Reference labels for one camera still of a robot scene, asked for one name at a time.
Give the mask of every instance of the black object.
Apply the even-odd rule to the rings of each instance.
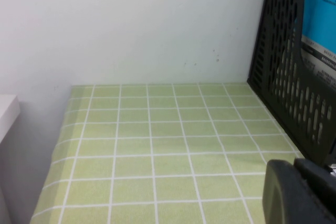
[[[304,0],[264,0],[248,83],[306,158],[336,163],[336,92],[301,58]]]
[[[267,224],[336,223],[336,177],[307,159],[267,163],[262,203]]]

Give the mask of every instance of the black plastic file organizer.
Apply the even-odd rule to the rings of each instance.
[[[248,83],[306,158],[336,163],[336,92],[301,58],[304,0],[264,0]]]

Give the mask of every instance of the white wall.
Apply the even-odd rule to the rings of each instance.
[[[0,93],[22,113],[0,146],[14,223],[43,185],[71,84],[245,81],[263,0],[0,0]]]

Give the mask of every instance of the white grid line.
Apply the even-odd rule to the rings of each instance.
[[[244,197],[244,198],[223,198],[223,199],[202,199],[201,202],[221,202],[221,201],[238,201],[238,200],[260,200],[262,197]],[[169,204],[169,203],[197,203],[198,200],[160,200],[158,204]],[[134,206],[134,205],[151,205],[154,204],[153,201],[140,201],[140,202],[121,202],[121,203],[113,203],[112,206]],[[92,205],[67,205],[66,208],[88,208],[88,207],[108,207],[109,204],[92,204]],[[62,208],[62,206],[53,206],[47,209],[44,209],[41,212],[38,212],[32,216],[35,218],[45,212]]]
[[[119,87],[119,101],[118,101],[118,115],[117,115],[117,125],[115,129],[115,142],[114,142],[114,150],[113,155],[117,155],[117,143],[118,143],[118,136],[119,136],[119,121],[120,121],[120,104],[121,104],[121,87]],[[112,164],[112,177],[111,177],[111,187],[110,187],[110,197],[109,197],[109,212],[107,217],[107,224],[111,223],[111,215],[112,215],[112,201],[113,201],[113,186],[114,186],[114,173],[116,171],[116,157],[113,158]]]
[[[231,102],[232,102],[232,104],[233,104],[233,101],[232,101],[232,99],[231,99],[231,97],[230,97],[230,95],[229,95],[229,94],[228,94],[228,97],[229,97],[230,101],[231,101]],[[260,153],[260,156],[261,156],[262,160],[265,162],[265,164],[267,164],[267,161],[265,160],[265,158],[264,158],[263,154],[261,153],[261,150],[260,150],[260,147],[259,147],[259,145],[258,145],[258,144],[257,144],[257,142],[254,140],[254,138],[253,138],[253,136],[252,136],[252,134],[251,134],[250,130],[248,129],[248,127],[247,127],[247,125],[246,125],[246,123],[245,123],[245,121],[247,121],[247,120],[243,120],[243,118],[242,118],[242,116],[241,116],[240,112],[239,112],[239,111],[238,111],[238,109],[235,107],[235,105],[234,105],[234,108],[235,108],[235,110],[236,110],[236,112],[237,112],[237,114],[238,114],[239,118],[241,119],[241,121],[242,121],[242,123],[243,123],[243,125],[244,125],[244,127],[245,127],[245,129],[246,129],[246,131],[247,131],[247,133],[248,133],[248,135],[251,137],[252,141],[253,141],[253,142],[254,142],[254,144],[256,145],[256,147],[257,147],[257,150],[259,151],[259,153]]]
[[[201,91],[200,86],[198,86],[198,89],[200,90],[200,93],[201,93],[201,96],[202,96],[202,91]],[[238,189],[238,192],[239,192],[239,194],[240,194],[241,199],[243,199],[243,204],[244,204],[244,207],[245,207],[245,210],[246,210],[248,219],[249,219],[250,223],[253,223],[252,216],[251,216],[251,213],[250,213],[250,211],[249,211],[249,209],[248,209],[248,207],[247,207],[246,201],[245,201],[245,199],[244,199],[244,195],[243,195],[242,189],[240,188],[239,183],[238,183],[238,181],[237,181],[237,178],[236,178],[236,176],[234,175],[234,172],[233,172],[233,169],[232,169],[231,164],[230,164],[230,162],[229,162],[229,159],[228,159],[228,157],[227,157],[227,155],[226,155],[226,153],[225,153],[224,145],[223,145],[223,143],[222,143],[221,140],[220,140],[221,138],[218,136],[218,132],[217,132],[215,123],[212,121],[211,114],[210,114],[209,109],[208,109],[207,107],[206,107],[206,110],[207,110],[208,116],[209,116],[209,118],[210,118],[210,120],[211,120],[212,127],[214,128],[214,131],[215,131],[215,133],[216,133],[216,135],[217,135],[217,139],[218,139],[218,141],[219,141],[219,144],[220,144],[221,147],[222,147],[222,150],[223,150],[223,154],[224,154],[226,163],[227,163],[227,165],[228,165],[228,167],[229,167],[229,170],[230,170],[230,172],[231,172],[231,174],[232,174],[232,178],[233,178],[233,180],[234,180],[234,182],[235,182],[235,184],[236,184],[236,187],[237,187],[237,189]]]
[[[152,139],[152,124],[151,124],[151,112],[149,106],[149,94],[148,94],[148,85],[146,85],[147,93],[147,107],[148,107],[148,121],[149,121],[149,139],[151,145],[151,163],[152,163],[152,176],[153,176],[153,197],[154,197],[154,211],[155,211],[155,223],[159,224],[159,214],[157,211],[157,196],[156,196],[156,181],[155,181],[155,167],[154,167],[154,148],[153,148],[153,139]]]
[[[250,175],[265,175],[264,172],[255,173],[234,173],[235,176],[250,176]],[[114,177],[114,180],[122,179],[148,179],[148,178],[185,178],[185,177],[218,177],[218,176],[232,176],[232,173],[211,173],[211,174],[179,174],[179,175],[155,175],[155,176],[129,176],[129,177]],[[111,180],[112,178],[73,178],[72,181],[97,181],[97,180]],[[67,182],[69,179],[60,179],[43,187],[42,190],[62,182]]]
[[[299,153],[300,151],[225,151],[225,154],[259,154],[259,153]],[[190,155],[216,155],[216,154],[223,154],[223,151],[218,152],[189,152]],[[124,155],[101,155],[101,156],[77,156],[76,159],[81,158],[123,158],[123,157],[162,157],[162,156],[186,156],[187,153],[160,153],[160,154],[124,154]],[[55,165],[59,162],[74,159],[75,156],[64,157],[53,161],[51,165]]]
[[[263,122],[263,121],[274,121],[273,119],[236,119],[236,120],[213,120],[214,122]],[[179,123],[180,121],[132,121],[132,122],[87,122],[87,123],[71,123],[63,125],[61,129],[74,126],[74,125],[84,125],[84,124],[130,124],[130,123]],[[182,120],[182,123],[199,123],[199,122],[210,122],[210,120]]]
[[[216,94],[216,95],[205,95],[204,97],[227,97],[228,95],[222,95],[222,94]],[[231,95],[232,97],[255,97],[255,94],[233,94]],[[200,97],[200,95],[177,95],[177,98],[190,98],[190,97]],[[80,99],[89,99],[90,97],[71,97],[69,100],[80,100]],[[99,99],[111,99],[115,98],[117,99],[118,97],[93,97],[93,98],[99,98]],[[146,98],[144,96],[139,96],[139,97],[121,97],[121,98]],[[158,96],[151,96],[150,98],[174,98],[173,95],[158,95]]]
[[[183,135],[185,147],[186,147],[187,154],[188,154],[188,160],[189,160],[189,164],[190,164],[190,168],[191,168],[191,173],[193,175],[193,181],[194,181],[194,186],[195,186],[195,190],[196,190],[197,200],[198,200],[198,204],[200,206],[200,211],[201,211],[201,215],[202,215],[202,219],[203,219],[203,224],[206,224],[206,219],[205,219],[204,210],[203,210],[203,206],[202,206],[202,202],[201,202],[200,192],[198,191],[198,185],[197,185],[197,181],[196,181],[196,177],[195,177],[194,167],[193,167],[193,163],[191,161],[191,156],[190,156],[190,152],[189,152],[189,146],[188,146],[187,138],[185,136],[183,122],[182,122],[182,118],[181,118],[181,114],[180,114],[180,109],[179,109],[179,104],[177,102],[177,97],[176,97],[176,93],[175,93],[175,87],[174,87],[173,84],[172,84],[172,88],[173,88],[173,93],[174,93],[174,97],[175,97],[175,103],[176,103],[176,107],[177,107],[177,112],[179,114],[178,118],[180,119],[182,135]]]
[[[252,136],[280,136],[283,135],[283,133],[272,133],[272,134],[252,134]],[[249,134],[219,134],[218,136],[250,136]],[[204,135],[204,136],[194,136],[194,135],[188,135],[186,137],[217,137],[216,135]],[[122,139],[149,139],[148,136],[139,136],[139,137],[119,137],[119,140]],[[160,138],[183,138],[183,136],[153,136],[152,138],[154,139],[160,139]],[[114,140],[116,139],[115,137],[95,137],[95,138],[90,138],[90,137],[83,137],[83,140]],[[70,138],[67,140],[63,140],[59,143],[56,144],[60,145],[62,143],[66,143],[69,141],[75,141],[75,140],[79,140],[79,138]]]
[[[91,98],[90,98],[89,106],[88,106],[89,109],[90,109],[91,102],[92,102],[93,92],[95,90],[94,88],[95,88],[95,86],[93,86],[92,91],[91,91]],[[89,116],[89,110],[86,113],[85,121],[87,121],[88,116]],[[75,172],[76,160],[77,160],[76,157],[78,156],[78,153],[79,153],[80,144],[81,144],[81,141],[82,141],[82,138],[83,138],[83,135],[84,135],[84,131],[85,131],[85,124],[84,124],[83,129],[82,129],[81,134],[80,134],[80,139],[79,139],[79,143],[78,143],[78,146],[77,146],[75,159],[73,160],[73,165],[72,165],[71,174],[70,174],[70,178],[69,178],[70,180],[69,180],[69,183],[68,183],[68,186],[67,186],[67,190],[66,190],[66,193],[65,193],[65,196],[64,196],[61,213],[59,214],[58,224],[61,224],[61,222],[62,222],[65,205],[66,205],[66,202],[67,202],[67,199],[68,199],[68,196],[69,196],[69,191],[70,191],[70,186],[71,186],[71,180],[72,180],[73,174]]]
[[[149,108],[149,106],[147,108],[120,108],[120,110],[147,110]],[[233,109],[233,106],[212,106],[209,107],[209,109]],[[238,106],[237,108],[239,109],[256,109],[256,108],[265,108],[265,106]],[[150,110],[176,110],[176,107],[151,107],[149,108]],[[205,107],[180,107],[181,110],[196,110],[196,109],[205,109]],[[88,109],[77,109],[77,110],[68,110],[65,112],[65,114],[69,114],[72,112],[78,112],[78,111],[87,111]],[[110,108],[110,109],[90,109],[90,111],[115,111],[118,110],[118,108]]]

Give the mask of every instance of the green checkered tablecloth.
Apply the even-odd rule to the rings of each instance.
[[[31,224],[263,223],[298,149],[245,83],[74,86]]]

